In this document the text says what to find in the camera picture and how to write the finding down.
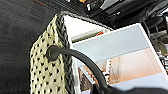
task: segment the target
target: gray surface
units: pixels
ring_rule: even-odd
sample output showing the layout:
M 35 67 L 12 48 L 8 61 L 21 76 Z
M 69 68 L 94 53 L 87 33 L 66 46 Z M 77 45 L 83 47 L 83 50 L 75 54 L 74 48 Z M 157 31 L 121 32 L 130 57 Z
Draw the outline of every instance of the gray surface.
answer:
M 103 5 L 100 7 L 101 9 L 106 9 L 109 6 L 111 6 L 112 4 L 114 4 L 115 2 L 117 2 L 118 0 L 105 0 Z
M 149 45 L 140 29 L 140 25 L 136 24 L 129 27 L 75 43 L 73 47 L 95 62 L 148 48 Z M 83 63 L 78 61 L 78 67 L 82 65 Z

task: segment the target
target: mesh panel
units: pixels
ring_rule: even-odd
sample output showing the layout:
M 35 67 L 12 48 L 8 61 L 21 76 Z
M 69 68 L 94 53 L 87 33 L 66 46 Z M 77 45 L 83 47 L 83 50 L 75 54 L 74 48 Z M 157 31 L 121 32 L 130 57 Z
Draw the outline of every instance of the mesh panel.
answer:
M 45 57 L 49 46 L 63 46 L 56 32 L 56 18 L 57 15 L 31 49 L 31 94 L 67 94 L 62 55 L 59 55 L 58 59 L 53 62 L 48 62 Z

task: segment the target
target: perforated fabric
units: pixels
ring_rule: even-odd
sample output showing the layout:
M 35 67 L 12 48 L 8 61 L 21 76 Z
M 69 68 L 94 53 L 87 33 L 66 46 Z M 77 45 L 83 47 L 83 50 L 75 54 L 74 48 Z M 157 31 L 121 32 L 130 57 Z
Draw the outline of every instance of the perforated fabric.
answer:
M 67 94 L 62 55 L 59 55 L 58 59 L 53 62 L 48 62 L 45 57 L 49 46 L 62 47 L 56 32 L 56 19 L 57 15 L 32 46 L 30 52 L 31 94 Z

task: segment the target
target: dark background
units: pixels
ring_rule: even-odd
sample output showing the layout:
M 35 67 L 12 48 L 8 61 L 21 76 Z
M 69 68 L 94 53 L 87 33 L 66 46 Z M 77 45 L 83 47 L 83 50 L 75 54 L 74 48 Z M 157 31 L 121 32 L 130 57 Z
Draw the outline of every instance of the dark background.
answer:
M 31 46 L 63 10 L 85 15 L 78 0 L 0 0 L 0 94 L 29 94 Z

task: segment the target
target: white surface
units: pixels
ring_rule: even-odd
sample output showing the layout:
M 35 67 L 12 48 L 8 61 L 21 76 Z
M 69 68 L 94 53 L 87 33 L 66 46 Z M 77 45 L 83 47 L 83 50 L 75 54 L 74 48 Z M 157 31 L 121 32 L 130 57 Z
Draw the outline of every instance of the white surface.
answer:
M 98 25 L 85 22 L 77 18 L 72 18 L 70 16 L 65 16 L 64 20 L 65 20 L 65 26 L 67 28 L 67 33 L 71 38 L 75 36 L 79 37 L 79 35 L 85 34 L 86 32 L 95 30 L 97 28 L 105 29 Z
M 133 89 L 135 87 L 143 87 L 143 88 L 162 88 L 168 90 L 168 82 L 164 77 L 163 73 L 158 73 L 150 76 L 145 76 L 117 84 L 113 84 L 113 87 L 126 91 Z M 90 90 L 82 92 L 82 94 L 90 94 Z
M 92 37 L 73 44 L 94 62 L 120 56 L 149 47 L 140 24 L 134 24 L 100 36 Z

